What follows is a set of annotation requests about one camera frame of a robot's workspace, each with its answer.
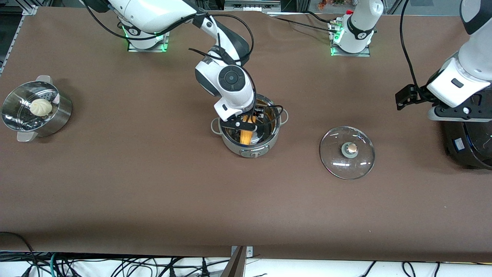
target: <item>stainless steel pot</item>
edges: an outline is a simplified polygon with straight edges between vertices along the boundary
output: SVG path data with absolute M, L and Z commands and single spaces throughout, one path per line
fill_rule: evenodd
M 32 101 L 45 99 L 53 107 L 46 116 L 31 113 Z M 1 109 L 5 125 L 17 131 L 17 140 L 29 142 L 36 137 L 49 136 L 61 129 L 72 113 L 72 101 L 60 92 L 50 76 L 41 75 L 36 81 L 28 82 L 14 89 L 3 102 Z
M 257 106 L 272 106 L 274 103 L 260 95 L 256 95 L 256 105 Z M 282 117 L 278 115 L 279 110 L 276 108 L 265 109 L 266 121 L 270 121 L 278 117 L 274 122 L 265 126 L 263 133 L 258 135 L 257 132 L 251 138 L 250 145 L 244 145 L 239 143 L 239 137 L 237 136 L 237 131 L 233 129 L 225 128 L 221 125 L 219 118 L 215 118 L 210 123 L 210 128 L 212 132 L 216 135 L 222 137 L 224 144 L 232 152 L 241 155 L 246 158 L 257 158 L 259 156 L 265 155 L 276 143 L 278 138 L 278 131 L 282 125 L 284 125 L 289 120 L 289 113 L 284 109 L 286 115 L 285 121 L 282 121 Z M 219 131 L 214 129 L 214 122 L 217 121 L 217 126 Z

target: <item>black circular cap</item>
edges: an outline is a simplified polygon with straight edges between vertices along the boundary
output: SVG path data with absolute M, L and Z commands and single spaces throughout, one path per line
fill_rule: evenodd
M 218 75 L 219 84 L 228 91 L 240 91 L 244 88 L 245 74 L 238 66 L 226 66 Z

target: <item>brown table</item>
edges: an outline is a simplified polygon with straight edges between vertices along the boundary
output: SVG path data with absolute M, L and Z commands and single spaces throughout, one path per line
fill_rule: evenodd
M 2 127 L 0 229 L 43 251 L 226 256 L 245 244 L 277 258 L 490 261 L 491 175 L 444 154 L 429 104 L 396 111 L 394 94 L 411 81 L 399 17 L 381 18 L 370 58 L 348 58 L 330 56 L 323 31 L 237 15 L 255 34 L 246 68 L 258 93 L 290 113 L 258 159 L 210 131 L 217 98 L 195 81 L 201 57 L 187 49 L 214 41 L 193 25 L 171 32 L 167 53 L 127 53 L 84 9 L 28 17 L 0 97 L 49 74 L 74 110 L 32 143 Z M 114 14 L 98 16 L 116 29 Z M 421 83 L 467 40 L 456 17 L 408 16 L 405 36 Z M 321 138 L 341 125 L 375 146 L 362 179 L 338 179 L 320 161 Z M 0 249 L 22 247 L 0 237 Z

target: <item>dough ball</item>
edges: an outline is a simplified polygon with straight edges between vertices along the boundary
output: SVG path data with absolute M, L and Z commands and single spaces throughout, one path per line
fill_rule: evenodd
M 48 113 L 51 112 L 53 107 L 51 106 L 51 103 L 48 100 L 45 99 L 36 99 L 32 101 L 30 111 L 32 114 L 37 115 L 37 116 L 45 116 L 48 115 Z

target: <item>white sticker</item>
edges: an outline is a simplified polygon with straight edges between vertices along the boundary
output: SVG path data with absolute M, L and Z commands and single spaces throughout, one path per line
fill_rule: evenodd
M 55 99 L 53 100 L 53 103 L 55 103 L 55 104 L 60 103 L 60 94 L 59 93 L 55 96 Z
M 455 139 L 454 140 L 454 143 L 455 143 L 455 147 L 458 151 L 461 151 L 464 149 L 464 144 L 463 144 L 463 140 L 461 138 L 459 139 Z

